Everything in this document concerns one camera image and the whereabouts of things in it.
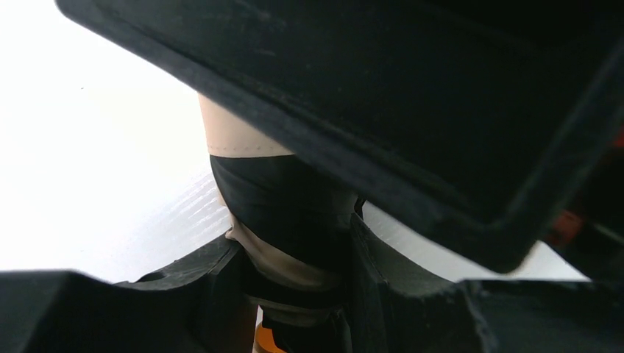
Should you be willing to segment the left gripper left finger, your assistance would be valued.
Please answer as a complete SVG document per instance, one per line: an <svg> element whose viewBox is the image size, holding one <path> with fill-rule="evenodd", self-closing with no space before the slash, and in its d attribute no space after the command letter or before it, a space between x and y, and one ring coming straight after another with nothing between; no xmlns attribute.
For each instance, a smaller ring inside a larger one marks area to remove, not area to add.
<svg viewBox="0 0 624 353"><path fill-rule="evenodd" d="M217 238L137 282L1 274L3 352L250 352L241 247Z"/></svg>

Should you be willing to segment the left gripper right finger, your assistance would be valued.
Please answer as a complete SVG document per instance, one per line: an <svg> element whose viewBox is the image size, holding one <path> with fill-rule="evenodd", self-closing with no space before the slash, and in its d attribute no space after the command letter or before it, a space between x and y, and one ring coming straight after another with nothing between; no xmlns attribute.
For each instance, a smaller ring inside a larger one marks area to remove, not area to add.
<svg viewBox="0 0 624 353"><path fill-rule="evenodd" d="M623 286L443 279L351 219L354 352L621 352Z"/></svg>

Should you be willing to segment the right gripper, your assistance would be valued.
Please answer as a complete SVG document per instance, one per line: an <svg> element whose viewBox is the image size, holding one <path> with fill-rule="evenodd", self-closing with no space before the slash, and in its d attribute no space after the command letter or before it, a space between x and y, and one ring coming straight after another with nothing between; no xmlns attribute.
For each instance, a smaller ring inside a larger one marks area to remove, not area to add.
<svg viewBox="0 0 624 353"><path fill-rule="evenodd" d="M490 270L623 272L621 1L59 1Z"/></svg>

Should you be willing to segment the beige folding umbrella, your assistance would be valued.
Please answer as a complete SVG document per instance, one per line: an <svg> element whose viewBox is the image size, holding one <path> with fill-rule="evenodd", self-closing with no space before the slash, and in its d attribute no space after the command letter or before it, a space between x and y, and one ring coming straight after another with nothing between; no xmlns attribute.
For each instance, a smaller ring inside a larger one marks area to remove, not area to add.
<svg viewBox="0 0 624 353"><path fill-rule="evenodd" d="M245 293L261 326L283 352L351 352L357 194L208 97L199 108L227 237L249 259Z"/></svg>

